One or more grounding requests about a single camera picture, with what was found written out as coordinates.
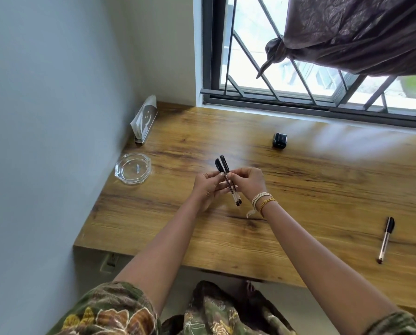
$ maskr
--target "person's left hand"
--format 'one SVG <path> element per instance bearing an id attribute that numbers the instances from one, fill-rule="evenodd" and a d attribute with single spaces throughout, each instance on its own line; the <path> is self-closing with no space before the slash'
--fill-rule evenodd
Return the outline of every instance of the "person's left hand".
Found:
<path id="1" fill-rule="evenodd" d="M 218 171 L 199 173 L 195 176 L 191 196 L 200 204 L 200 212 L 207 210 L 215 197 L 229 192 L 227 183 L 221 183 L 223 180 L 224 174 L 219 174 Z"/>

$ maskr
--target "person's right hand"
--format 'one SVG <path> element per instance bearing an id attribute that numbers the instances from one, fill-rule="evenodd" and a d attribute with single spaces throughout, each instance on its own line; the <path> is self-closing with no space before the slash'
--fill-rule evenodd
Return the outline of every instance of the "person's right hand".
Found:
<path id="1" fill-rule="evenodd" d="M 251 202 L 256 195 L 266 192 L 264 174 L 259 168 L 239 168 L 230 171 L 228 179 L 233 180 L 238 190 Z"/>

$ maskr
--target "forearm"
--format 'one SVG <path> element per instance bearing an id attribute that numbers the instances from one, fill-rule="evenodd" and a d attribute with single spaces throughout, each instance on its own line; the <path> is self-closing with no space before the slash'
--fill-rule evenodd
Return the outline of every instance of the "forearm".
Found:
<path id="1" fill-rule="evenodd" d="M 386 296 L 302 228 L 277 202 L 262 213 L 285 253 L 340 334 L 361 335 L 398 310 Z"/>
<path id="2" fill-rule="evenodd" d="M 160 314 L 194 231 L 199 201 L 190 196 L 174 217 L 117 275 L 141 289 Z"/>

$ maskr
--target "gold bracelet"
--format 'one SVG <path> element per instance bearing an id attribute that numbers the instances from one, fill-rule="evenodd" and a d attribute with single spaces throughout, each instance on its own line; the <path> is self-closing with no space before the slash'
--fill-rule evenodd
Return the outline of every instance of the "gold bracelet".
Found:
<path id="1" fill-rule="evenodd" d="M 270 201 L 276 201 L 273 197 L 271 197 L 270 199 L 265 200 L 264 202 L 262 202 L 261 207 L 259 208 L 259 213 L 261 214 L 262 217 L 264 217 L 262 215 L 262 208 L 264 208 L 264 206 L 269 203 Z"/>

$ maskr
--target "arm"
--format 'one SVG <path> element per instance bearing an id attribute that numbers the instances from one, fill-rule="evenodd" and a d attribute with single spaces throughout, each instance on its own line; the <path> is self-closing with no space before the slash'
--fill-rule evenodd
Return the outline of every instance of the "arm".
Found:
<path id="1" fill-rule="evenodd" d="M 197 213 L 229 191 L 225 182 L 220 183 L 222 179 L 218 171 L 198 174 L 191 195 L 174 217 L 115 278 L 141 289 L 159 315 L 188 248 Z"/>
<path id="2" fill-rule="evenodd" d="M 250 201 L 267 191 L 260 169 L 237 169 L 228 174 L 228 178 Z M 266 198 L 259 199 L 256 206 L 260 207 Z M 399 310 L 383 293 L 304 230 L 276 201 L 267 203 L 262 214 L 340 334 L 361 335 L 374 322 Z"/>

